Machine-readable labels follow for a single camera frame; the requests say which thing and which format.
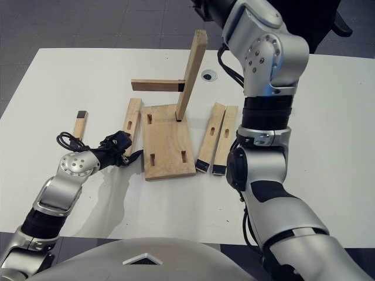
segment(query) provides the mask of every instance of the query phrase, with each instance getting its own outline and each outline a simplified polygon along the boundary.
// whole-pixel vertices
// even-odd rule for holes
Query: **black wire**
[[[252,245],[250,243],[250,241],[248,240],[247,238],[247,231],[246,231],[246,222],[248,222],[248,212],[247,212],[247,208],[244,210],[244,217],[242,219],[242,232],[244,234],[244,239],[245,239],[245,242],[246,242],[246,245],[252,249],[254,252],[262,255],[262,252],[260,251],[260,248],[258,246],[255,246],[255,245]]]
[[[56,141],[63,148],[74,151],[108,151],[108,148],[90,148],[88,145],[85,145],[82,140],[74,137],[71,133],[62,132],[56,137]]]
[[[241,87],[244,87],[244,77],[242,77],[239,73],[237,73],[236,71],[234,71],[232,68],[226,66],[221,57],[223,55],[223,53],[228,50],[228,47],[227,45],[225,45],[224,43],[222,44],[222,46],[219,48],[219,50],[217,51],[217,60],[219,61],[219,65],[221,65],[221,67],[224,69],[224,71],[231,77],[233,78]]]

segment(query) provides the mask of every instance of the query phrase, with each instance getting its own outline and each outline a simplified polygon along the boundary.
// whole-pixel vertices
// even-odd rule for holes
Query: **gray floor tile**
[[[90,12],[97,11],[124,11],[129,0],[94,0]]]
[[[190,49],[193,35],[162,35],[161,49]]]
[[[194,10],[193,2],[191,0],[166,0],[165,9],[180,12],[184,12],[188,9]]]
[[[129,11],[164,11],[165,0],[129,0]]]
[[[0,254],[5,251],[5,248],[8,246],[9,242],[11,241],[13,233],[8,233],[8,232],[0,232]]]
[[[0,66],[0,100],[2,99],[2,93],[9,87],[17,67],[17,65]]]
[[[21,82],[23,76],[25,75],[29,65],[28,64],[20,64],[17,67],[16,73],[14,74],[13,78],[9,82],[8,87],[6,90],[1,94],[2,100],[11,100],[13,97],[14,92],[16,91],[19,83]]]
[[[63,240],[64,240],[64,238],[60,237],[57,240],[56,244],[54,245],[54,248],[50,252],[52,255],[54,255],[54,260],[52,262],[52,266],[54,266],[55,264],[57,264],[57,260],[59,259],[60,250],[61,250],[61,246],[62,246]]]
[[[74,48],[115,48],[117,35],[77,35]]]
[[[2,34],[4,38],[36,36],[48,25],[48,21],[47,15],[5,16]]]
[[[223,33],[223,30],[216,22],[204,22],[203,27],[207,31],[208,36],[221,36]]]
[[[184,13],[165,11],[163,34],[193,36],[196,29],[203,29],[203,21],[193,9]]]
[[[223,40],[221,39],[221,36],[209,36],[209,44],[207,46],[207,50],[218,50],[223,44]]]
[[[80,253],[95,248],[96,245],[97,240],[95,238],[64,237],[57,263],[66,261]]]
[[[38,35],[75,35],[78,34],[86,14],[54,13],[47,16]]]
[[[0,8],[7,15],[33,15],[53,11],[56,2],[54,0],[2,0]]]
[[[34,37],[0,39],[0,64],[22,63],[34,41]]]
[[[80,29],[80,34],[117,34],[123,17],[122,10],[89,12]]]
[[[74,35],[45,35],[35,38],[22,63],[30,64],[40,48],[71,48]]]
[[[163,24],[162,11],[127,11],[121,26],[122,34],[160,34]]]
[[[113,241],[117,241],[118,239],[103,239],[103,238],[98,238],[96,239],[96,247],[99,247],[101,245],[104,245],[104,244],[107,244],[107,243],[110,243],[110,242],[113,242]]]
[[[375,45],[324,40],[315,53],[373,59],[375,58]]]
[[[87,13],[92,4],[93,0],[60,0],[58,11],[63,13]]]
[[[161,35],[119,35],[116,48],[159,49]]]

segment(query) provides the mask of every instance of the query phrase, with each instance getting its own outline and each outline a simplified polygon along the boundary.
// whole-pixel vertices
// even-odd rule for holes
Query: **black end cap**
[[[212,173],[216,176],[225,176],[225,172],[227,171],[227,166],[223,165],[213,165]]]
[[[183,89],[185,88],[185,83],[178,83],[178,91],[183,92]]]
[[[77,119],[78,118],[84,118],[85,115],[86,115],[87,111],[86,110],[79,110],[78,114],[77,114]]]
[[[210,164],[209,163],[206,163],[202,160],[197,160],[197,162],[195,163],[195,168],[200,171],[200,172],[203,172],[203,173],[206,173],[209,169],[209,166]]]

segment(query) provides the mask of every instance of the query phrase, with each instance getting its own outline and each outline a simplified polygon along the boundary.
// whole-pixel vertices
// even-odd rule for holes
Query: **wooden plank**
[[[206,134],[204,135],[202,146],[198,160],[195,164],[197,170],[206,173],[212,160],[214,150],[216,148],[217,139],[219,138],[220,126],[223,121],[225,112],[225,105],[215,102],[211,112],[209,124],[207,126]]]
[[[86,127],[86,121],[88,117],[88,112],[85,110],[79,110],[77,114],[76,124],[73,129],[73,136],[80,141],[83,139],[84,129]]]
[[[142,108],[146,180],[196,173],[186,118],[176,122],[176,104]]]
[[[238,106],[227,106],[224,114],[223,124],[221,126],[219,142],[217,144],[215,159],[213,162],[212,173],[225,176],[227,170],[227,157],[233,137],[236,130]]]
[[[184,86],[184,80],[131,80],[131,87],[134,91],[182,92]]]
[[[125,151],[126,157],[129,157],[134,152],[135,142],[137,141],[138,127],[141,123],[141,108],[141,98],[131,98],[129,100],[127,115],[125,117],[124,125],[122,126],[122,130],[125,133],[130,134],[130,139],[132,141],[132,145]]]
[[[195,80],[198,75],[200,65],[203,60],[204,52],[208,44],[207,33],[205,30],[196,30],[190,50],[189,60],[185,70],[185,87],[177,103],[176,120],[181,121],[185,115],[186,107],[192,94]]]

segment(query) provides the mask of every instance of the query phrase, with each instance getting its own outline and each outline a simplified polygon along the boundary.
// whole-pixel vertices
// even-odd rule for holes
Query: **white table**
[[[128,100],[146,106],[176,103],[177,93],[133,92],[131,78],[183,77],[188,50],[42,49],[34,58],[0,120],[0,231],[13,232],[42,184],[66,153],[55,141],[72,131],[78,110],[89,113],[85,143],[96,147],[121,129]],[[230,66],[239,64],[230,54]],[[187,120],[197,157],[215,101],[243,104],[241,88],[208,51]],[[375,246],[375,60],[311,56],[295,97],[289,170],[285,187],[303,198],[345,247]],[[237,123],[241,120],[241,110]],[[142,148],[139,134],[137,148]],[[243,203],[225,177],[146,182],[141,161],[105,169],[84,191],[62,230],[96,238],[178,237],[244,244]]]

